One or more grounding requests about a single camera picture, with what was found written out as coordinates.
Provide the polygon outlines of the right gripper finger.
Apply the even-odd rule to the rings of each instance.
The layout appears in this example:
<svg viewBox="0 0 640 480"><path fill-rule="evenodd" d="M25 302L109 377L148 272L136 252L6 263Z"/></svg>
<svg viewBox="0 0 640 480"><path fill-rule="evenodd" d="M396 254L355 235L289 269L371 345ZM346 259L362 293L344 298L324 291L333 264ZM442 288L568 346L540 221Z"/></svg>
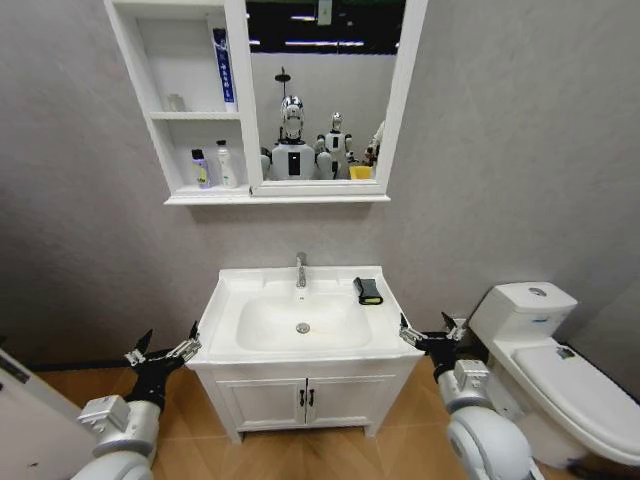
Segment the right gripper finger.
<svg viewBox="0 0 640 480"><path fill-rule="evenodd" d="M409 321L406 319L403 312L400 313L400 330L399 336L408 344L415 346L419 341L419 332L416 331Z"/></svg>
<svg viewBox="0 0 640 480"><path fill-rule="evenodd" d="M442 312L441 316L446 327L446 337L454 341L460 341L464 338L467 331L467 318L452 317L446 312Z"/></svg>

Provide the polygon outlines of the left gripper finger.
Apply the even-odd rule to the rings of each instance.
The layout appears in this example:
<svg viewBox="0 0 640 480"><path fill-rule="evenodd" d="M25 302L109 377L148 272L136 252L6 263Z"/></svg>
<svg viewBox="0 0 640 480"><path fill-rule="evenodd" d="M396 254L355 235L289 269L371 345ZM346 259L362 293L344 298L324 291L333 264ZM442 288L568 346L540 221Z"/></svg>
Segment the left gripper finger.
<svg viewBox="0 0 640 480"><path fill-rule="evenodd" d="M130 365L138 365L146 361L145 353L149 347L153 330L149 329L135 343L132 350L124 354Z"/></svg>
<svg viewBox="0 0 640 480"><path fill-rule="evenodd" d="M202 346L199 339L198 324L199 321L196 320L190 329L187 339L170 351L171 358L191 359L198 352Z"/></svg>

